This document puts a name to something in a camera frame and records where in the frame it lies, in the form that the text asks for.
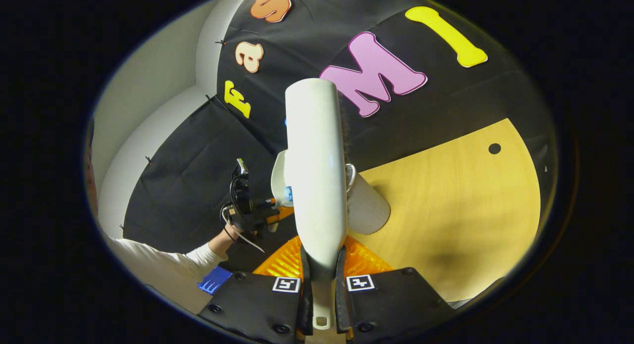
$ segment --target white cylinder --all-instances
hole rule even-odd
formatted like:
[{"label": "white cylinder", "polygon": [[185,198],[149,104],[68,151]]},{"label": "white cylinder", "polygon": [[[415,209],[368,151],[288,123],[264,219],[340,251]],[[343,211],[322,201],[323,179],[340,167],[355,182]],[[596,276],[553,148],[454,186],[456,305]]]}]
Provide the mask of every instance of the white cylinder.
[{"label": "white cylinder", "polygon": [[[331,283],[347,233],[346,172],[339,98],[334,83],[310,78],[286,89],[288,150],[285,180],[292,188],[297,234],[311,261],[313,326],[333,322]],[[326,321],[317,323],[317,318]]]},{"label": "white cylinder", "polygon": [[360,234],[381,229],[390,217],[390,204],[379,195],[355,166],[346,164],[348,182],[348,227]]}]

